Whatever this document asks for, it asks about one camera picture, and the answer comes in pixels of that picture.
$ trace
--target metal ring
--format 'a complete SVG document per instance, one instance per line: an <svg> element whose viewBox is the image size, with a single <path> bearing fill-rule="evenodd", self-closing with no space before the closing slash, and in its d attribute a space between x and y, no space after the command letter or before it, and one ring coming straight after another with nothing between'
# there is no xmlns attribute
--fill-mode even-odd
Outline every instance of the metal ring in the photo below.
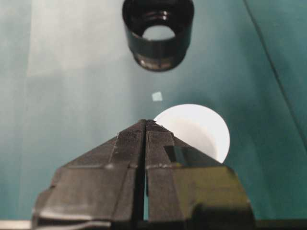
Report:
<svg viewBox="0 0 307 230"><path fill-rule="evenodd" d="M122 14L129 48L140 66L165 71L180 64L190 44L192 0L125 0ZM169 27L175 36L165 40L143 38L145 30L154 25Z"/></svg>

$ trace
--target green background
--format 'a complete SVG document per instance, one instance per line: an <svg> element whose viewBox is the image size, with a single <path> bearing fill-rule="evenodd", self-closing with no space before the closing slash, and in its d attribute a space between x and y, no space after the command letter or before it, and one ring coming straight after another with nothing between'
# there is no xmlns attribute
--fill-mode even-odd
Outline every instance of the green background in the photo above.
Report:
<svg viewBox="0 0 307 230"><path fill-rule="evenodd" d="M185 60L152 73L127 47L120 0L2 0L0 219L29 219L57 167L185 103L225 119L226 163L257 219L307 218L307 1L247 3L265 46L242 0L194 0Z"/></svg>

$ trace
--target teal surface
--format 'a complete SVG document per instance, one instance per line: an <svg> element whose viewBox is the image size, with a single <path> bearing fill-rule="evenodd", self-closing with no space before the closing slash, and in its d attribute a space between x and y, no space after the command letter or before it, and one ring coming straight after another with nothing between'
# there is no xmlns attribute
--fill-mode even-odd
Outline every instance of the teal surface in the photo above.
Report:
<svg viewBox="0 0 307 230"><path fill-rule="evenodd" d="M249 1L255 17L269 22L289 7L283 1L272 9L274 2ZM302 1L291 2L304 12ZM0 219L29 219L57 167L140 118L185 103L205 105L226 120L226 163L238 173L256 218L307 218L304 142L243 1L194 3L187 56L165 73L145 71L133 60L122 1L0 3ZM293 108L301 108L296 114L304 129L304 37L299 28L295 38L280 28L273 38L264 19L260 26L284 84L292 85L287 94ZM296 27L291 20L286 25ZM154 92L162 93L162 102L152 101Z"/></svg>
<svg viewBox="0 0 307 230"><path fill-rule="evenodd" d="M307 144L307 1L248 0Z"/></svg>

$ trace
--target white circular sample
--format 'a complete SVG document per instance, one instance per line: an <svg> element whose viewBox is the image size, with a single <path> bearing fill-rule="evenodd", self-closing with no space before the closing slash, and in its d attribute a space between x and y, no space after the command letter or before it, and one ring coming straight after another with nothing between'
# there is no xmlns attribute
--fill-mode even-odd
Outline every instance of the white circular sample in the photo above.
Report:
<svg viewBox="0 0 307 230"><path fill-rule="evenodd" d="M155 119L174 136L223 163L230 146L227 124L212 109L197 104L168 108Z"/></svg>

